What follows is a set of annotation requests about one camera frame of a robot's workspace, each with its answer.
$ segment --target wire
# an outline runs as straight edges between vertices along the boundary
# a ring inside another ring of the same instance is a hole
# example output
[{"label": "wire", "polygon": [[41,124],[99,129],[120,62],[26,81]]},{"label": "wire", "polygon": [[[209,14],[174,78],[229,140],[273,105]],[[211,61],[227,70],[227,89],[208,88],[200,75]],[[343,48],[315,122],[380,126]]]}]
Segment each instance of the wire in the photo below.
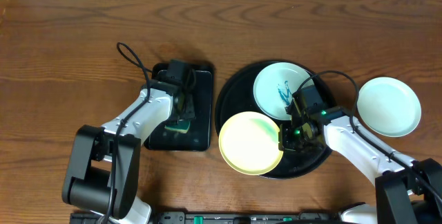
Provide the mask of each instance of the wire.
[{"label": "wire", "polygon": [[440,195],[440,193],[438,193],[438,191],[431,186],[431,184],[427,183],[426,180],[424,180],[420,175],[418,175],[410,166],[408,166],[407,164],[405,164],[404,162],[402,162],[401,160],[399,160],[398,158],[394,157],[394,152],[392,153],[388,153],[386,152],[386,150],[384,150],[382,147],[378,146],[377,144],[375,144],[373,141],[371,141],[369,138],[365,137],[361,131],[358,130],[358,127],[354,125],[354,121],[353,121],[353,117],[354,114],[356,112],[356,107],[358,105],[358,99],[359,99],[359,87],[358,84],[353,80],[353,78],[351,78],[349,75],[347,75],[344,72],[340,72],[340,71],[323,71],[320,73],[317,73],[315,75],[312,75],[310,77],[308,77],[304,82],[301,83],[301,85],[298,87],[298,90],[296,90],[295,93],[297,93],[302,86],[304,86],[309,80],[315,78],[315,77],[319,77],[320,75],[323,75],[325,73],[336,73],[339,75],[343,75],[345,76],[347,79],[349,79],[353,86],[354,86],[354,90],[356,91],[356,95],[354,98],[354,103],[353,103],[353,107],[352,110],[350,112],[350,125],[353,128],[353,131],[356,132],[362,139],[364,139],[368,144],[372,145],[374,148],[378,149],[381,153],[383,153],[384,155],[386,155],[390,160],[393,160],[394,162],[396,162],[398,165],[404,167],[404,169],[406,171],[408,171],[410,174],[412,174],[416,180],[424,187],[426,188],[431,194],[433,194],[433,196],[442,204],[442,197]]},{"label": "wire", "polygon": [[[120,46],[124,46],[131,54],[134,56],[134,58],[137,60],[138,64],[136,64],[132,59],[127,57],[122,50],[119,48]],[[115,202],[115,174],[117,172],[117,154],[118,154],[118,138],[120,133],[122,132],[123,128],[126,127],[126,123],[128,122],[129,118],[132,117],[140,108],[142,108],[151,97],[151,83],[149,81],[149,77],[147,75],[147,72],[152,72],[146,67],[144,67],[141,60],[138,58],[137,54],[133,52],[133,50],[127,46],[126,44],[122,42],[117,43],[117,49],[120,54],[124,58],[126,58],[128,61],[130,61],[132,64],[136,65],[137,67],[141,68],[143,70],[144,78],[146,79],[146,86],[147,86],[147,96],[144,98],[144,100],[136,106],[126,117],[124,117],[120,122],[119,126],[117,128],[117,131],[115,132],[115,137],[113,139],[113,150],[112,150],[112,168],[110,169],[110,196],[109,196],[109,202],[108,202],[108,209],[106,214],[104,215],[102,223],[107,224],[109,221],[109,217],[112,215],[113,212],[113,205]]]}]

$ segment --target yellow plate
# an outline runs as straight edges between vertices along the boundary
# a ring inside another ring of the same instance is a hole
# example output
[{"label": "yellow plate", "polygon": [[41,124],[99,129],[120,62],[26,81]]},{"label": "yellow plate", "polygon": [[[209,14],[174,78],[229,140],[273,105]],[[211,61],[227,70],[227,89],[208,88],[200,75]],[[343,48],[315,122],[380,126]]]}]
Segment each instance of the yellow plate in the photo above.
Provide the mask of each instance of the yellow plate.
[{"label": "yellow plate", "polygon": [[221,155],[230,167],[246,175],[262,175],[278,165],[279,128],[271,118],[256,112],[230,117],[220,132]]}]

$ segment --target brown tabletop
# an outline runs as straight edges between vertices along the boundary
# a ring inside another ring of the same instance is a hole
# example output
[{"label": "brown tabletop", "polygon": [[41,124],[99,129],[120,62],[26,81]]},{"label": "brown tabletop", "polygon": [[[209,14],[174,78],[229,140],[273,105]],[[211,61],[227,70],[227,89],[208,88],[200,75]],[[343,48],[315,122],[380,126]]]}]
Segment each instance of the brown tabletop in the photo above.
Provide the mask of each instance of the brown tabletop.
[{"label": "brown tabletop", "polygon": [[[287,59],[339,70],[362,85],[395,77],[422,105],[418,128],[381,137],[416,159],[442,162],[442,0],[10,0],[0,27],[0,218],[67,223],[61,201],[75,132],[120,114],[138,96],[141,70],[172,58],[210,61],[215,99],[240,68]],[[339,104],[354,90],[325,76]],[[292,180],[245,176],[225,163],[212,131],[206,152],[142,149],[138,193],[155,209],[299,212],[375,203],[374,187],[333,153]]]}]

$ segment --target black cable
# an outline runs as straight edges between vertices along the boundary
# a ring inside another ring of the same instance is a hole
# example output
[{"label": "black cable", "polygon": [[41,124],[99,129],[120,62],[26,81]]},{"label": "black cable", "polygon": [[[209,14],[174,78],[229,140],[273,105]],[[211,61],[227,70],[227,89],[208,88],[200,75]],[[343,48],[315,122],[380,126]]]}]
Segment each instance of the black cable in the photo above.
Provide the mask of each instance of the black cable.
[{"label": "black cable", "polygon": [[407,164],[405,164],[404,162],[402,162],[401,160],[399,160],[398,158],[396,158],[396,157],[394,157],[394,153],[392,152],[392,153],[388,153],[388,152],[386,152],[386,150],[384,150],[382,147],[380,147],[380,146],[378,146],[377,144],[375,144],[374,142],[372,142],[369,138],[367,138],[367,137],[365,137],[362,133],[361,133],[361,131],[359,131],[358,130],[358,127],[357,126],[355,126],[354,125],[354,121],[353,121],[353,117],[354,117],[354,114],[355,114],[355,112],[356,112],[356,107],[357,107],[357,105],[358,105],[358,99],[359,99],[359,87],[358,87],[358,84],[353,80],[353,78],[351,78],[349,75],[347,75],[346,73],[344,73],[344,72],[340,72],[340,71],[323,71],[323,72],[320,72],[320,73],[317,73],[317,74],[315,74],[315,75],[312,75],[312,76],[310,76],[310,77],[308,77],[304,82],[302,82],[301,83],[301,85],[298,87],[298,90],[296,90],[296,92],[295,93],[297,93],[301,88],[302,88],[302,86],[304,86],[309,80],[311,80],[311,79],[313,79],[313,78],[315,78],[315,77],[319,77],[320,75],[323,75],[323,74],[325,74],[325,73],[336,73],[336,74],[339,74],[339,75],[343,75],[343,76],[345,76],[347,79],[349,79],[351,82],[352,82],[352,84],[353,84],[353,86],[354,86],[354,89],[355,89],[355,91],[356,91],[356,96],[355,96],[355,99],[354,99],[354,103],[353,103],[353,107],[352,107],[352,110],[351,110],[351,112],[350,112],[350,125],[352,126],[352,128],[353,128],[353,131],[354,132],[356,132],[362,139],[364,139],[368,144],[370,144],[370,145],[372,145],[374,148],[376,148],[376,149],[378,149],[381,153],[383,153],[384,155],[386,155],[389,159],[391,159],[391,160],[393,160],[394,162],[396,162],[398,165],[400,165],[400,166],[402,166],[406,171],[408,171],[410,174],[412,174],[416,179],[417,179],[417,181],[424,187],[424,188],[426,188],[431,194],[433,194],[434,195],[434,197],[442,204],[442,197],[441,197],[441,195],[440,195],[440,193],[438,193],[438,191],[433,187],[433,186],[431,186],[429,183],[427,183],[427,181],[426,180],[424,180],[420,175],[418,175],[410,166],[408,166]]},{"label": "black cable", "polygon": [[[134,58],[137,60],[138,64],[136,64],[133,60],[131,60],[129,57],[127,57],[122,52],[122,50],[119,48],[120,45],[124,46],[134,56]],[[104,224],[108,223],[109,217],[112,215],[113,205],[114,205],[114,202],[115,202],[115,194],[116,194],[116,192],[115,192],[115,174],[117,172],[117,168],[116,167],[117,167],[117,154],[118,154],[118,138],[119,138],[119,135],[122,132],[123,128],[126,127],[126,123],[128,122],[129,118],[131,118],[132,115],[134,115],[140,108],[142,108],[149,101],[149,98],[151,97],[151,84],[150,84],[147,72],[152,72],[152,71],[150,71],[149,69],[144,67],[143,63],[138,58],[137,54],[135,54],[135,52],[133,52],[133,50],[131,48],[129,48],[129,46],[127,46],[126,44],[123,44],[122,42],[118,42],[117,43],[117,49],[118,49],[118,52],[120,54],[122,54],[122,56],[124,58],[126,58],[132,64],[136,65],[137,67],[139,67],[139,68],[141,68],[143,70],[144,78],[146,79],[147,96],[144,98],[144,100],[138,106],[136,106],[128,115],[126,115],[126,117],[124,117],[119,122],[119,126],[117,128],[117,131],[115,132],[115,137],[113,139],[113,150],[112,150],[112,168],[110,169],[110,196],[109,196],[109,202],[108,202],[108,209],[107,209],[107,212],[104,215],[104,218],[103,218],[103,221],[102,221],[102,223],[104,223]]]}]

